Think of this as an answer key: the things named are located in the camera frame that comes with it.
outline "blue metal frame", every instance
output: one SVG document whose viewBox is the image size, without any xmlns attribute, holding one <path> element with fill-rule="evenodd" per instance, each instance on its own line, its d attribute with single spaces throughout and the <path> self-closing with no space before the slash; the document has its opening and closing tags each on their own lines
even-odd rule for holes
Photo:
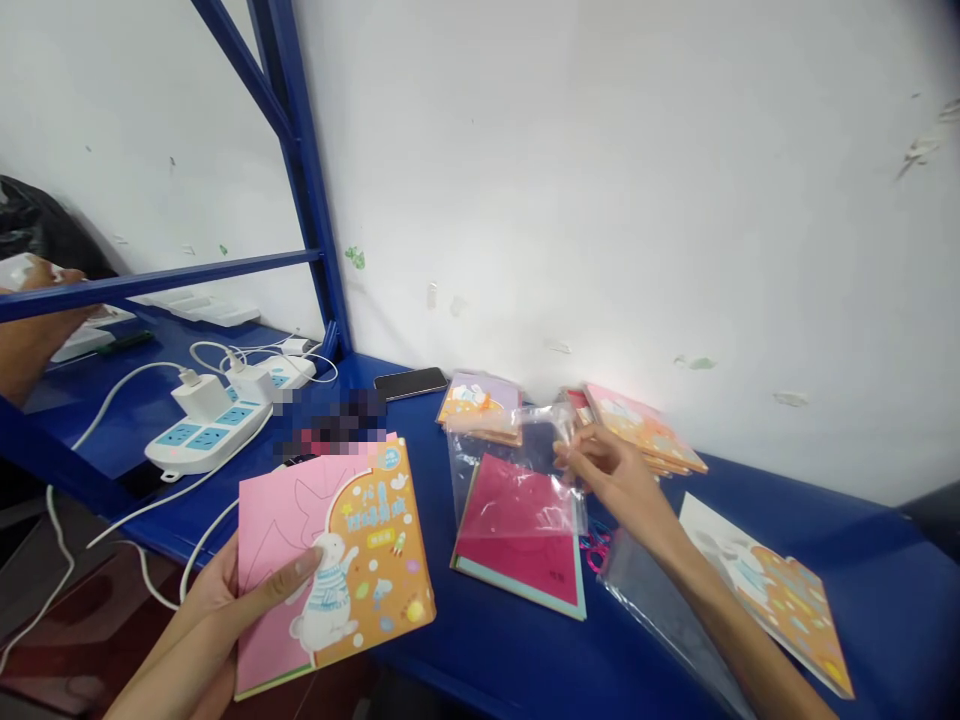
<svg viewBox="0 0 960 720">
<path fill-rule="evenodd" d="M 224 55 L 277 134 L 293 192 L 304 250 L 178 270 L 97 280 L 0 297 L 0 323 L 169 288 L 306 263 L 327 324 L 321 352 L 353 352 L 347 306 L 327 206 L 310 94 L 291 0 L 248 0 L 263 70 L 221 0 L 192 0 Z M 110 478 L 0 398 L 0 456 L 102 515 L 132 498 Z"/>
<path fill-rule="evenodd" d="M 83 283 L 82 285 L 0 295 L 0 322 L 44 315 L 59 310 L 69 310 L 83 305 L 95 305 L 134 295 L 144 295 L 184 285 L 220 280 L 235 275 L 273 270 L 287 265 L 319 261 L 322 257 L 323 253 L 319 250 L 294 250 L 293 252 L 263 255 L 247 260 L 229 260 L 222 263 L 198 265 L 192 268 L 124 275 L 107 280 Z"/>
</svg>

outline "fingernail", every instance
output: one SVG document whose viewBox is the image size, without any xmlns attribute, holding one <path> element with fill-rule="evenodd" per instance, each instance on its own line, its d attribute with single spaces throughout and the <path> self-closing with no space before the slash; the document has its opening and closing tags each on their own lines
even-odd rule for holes
<svg viewBox="0 0 960 720">
<path fill-rule="evenodd" d="M 320 559 L 322 557 L 323 550 L 318 547 L 312 547 L 297 558 L 297 561 L 293 564 L 293 571 L 298 577 L 309 575 L 317 569 L 317 565 L 320 564 Z"/>
</svg>

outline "peeling paint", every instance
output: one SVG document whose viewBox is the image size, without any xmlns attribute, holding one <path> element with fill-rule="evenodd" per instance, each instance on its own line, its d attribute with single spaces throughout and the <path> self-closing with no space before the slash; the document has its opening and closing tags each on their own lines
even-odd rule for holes
<svg viewBox="0 0 960 720">
<path fill-rule="evenodd" d="M 546 338 L 543 341 L 543 346 L 547 350 L 553 350 L 554 352 L 563 353 L 564 355 L 572 355 L 573 350 L 570 349 L 570 346 L 565 342 L 560 340 L 554 340 L 553 338 Z"/>
<path fill-rule="evenodd" d="M 344 253 L 348 260 L 353 264 L 353 267 L 357 270 L 363 270 L 367 266 L 366 258 L 363 256 L 363 251 L 357 248 L 356 245 L 347 248 L 347 251 Z"/>
<path fill-rule="evenodd" d="M 789 405 L 790 407 L 806 407 L 810 404 L 810 400 L 805 393 L 782 391 L 774 393 L 773 399 L 781 405 Z"/>
<path fill-rule="evenodd" d="M 960 122 L 960 98 L 951 100 L 937 115 L 937 122 L 929 132 L 924 133 L 914 140 L 907 148 L 903 156 L 903 164 L 900 166 L 900 172 L 897 173 L 895 180 L 899 180 L 907 171 L 916 165 L 926 165 L 930 153 L 940 148 L 942 142 L 946 141 L 946 131 L 948 125 L 955 125 Z"/>
<path fill-rule="evenodd" d="M 464 300 L 459 295 L 454 295 L 453 302 L 450 303 L 450 314 L 453 315 L 454 317 L 460 317 L 460 313 L 466 310 L 466 308 L 467 308 L 467 301 Z"/>
<path fill-rule="evenodd" d="M 706 355 L 689 360 L 686 355 L 677 355 L 673 359 L 673 364 L 684 370 L 713 370 L 717 366 L 717 361 Z"/>
</svg>

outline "white wall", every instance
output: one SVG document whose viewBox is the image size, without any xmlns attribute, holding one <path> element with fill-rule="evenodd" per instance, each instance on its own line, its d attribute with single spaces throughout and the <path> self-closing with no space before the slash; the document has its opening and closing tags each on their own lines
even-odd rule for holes
<svg viewBox="0 0 960 720">
<path fill-rule="evenodd" d="M 0 173 L 78 213 L 118 270 L 303 249 L 276 135 L 187 0 L 0 2 Z M 210 290 L 323 333 L 305 266 Z"/>
<path fill-rule="evenodd" d="M 960 95 L 948 6 L 301 1 L 359 350 L 589 379 L 882 503 L 956 480 L 955 128 L 894 180 Z"/>
</svg>

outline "floor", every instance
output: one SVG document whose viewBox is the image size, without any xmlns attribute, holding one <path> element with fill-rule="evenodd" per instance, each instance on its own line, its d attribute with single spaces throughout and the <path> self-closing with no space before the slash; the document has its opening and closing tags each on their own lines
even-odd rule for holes
<svg viewBox="0 0 960 720">
<path fill-rule="evenodd" d="M 85 511 L 70 503 L 64 508 L 70 544 L 82 547 L 84 538 L 99 532 L 99 521 L 82 517 Z M 173 613 L 147 593 L 136 551 L 123 545 L 103 547 L 102 553 L 81 556 L 86 573 L 76 574 L 79 580 L 11 653 L 0 676 L 0 717 L 102 718 L 166 627 Z M 161 592 L 176 597 L 178 568 L 152 557 L 149 569 Z M 0 573 L 0 637 L 30 617 L 63 570 L 51 529 L 39 526 Z M 224 718 L 365 717 L 362 701 L 373 695 L 378 676 L 373 660 L 357 655 L 234 703 Z"/>
</svg>

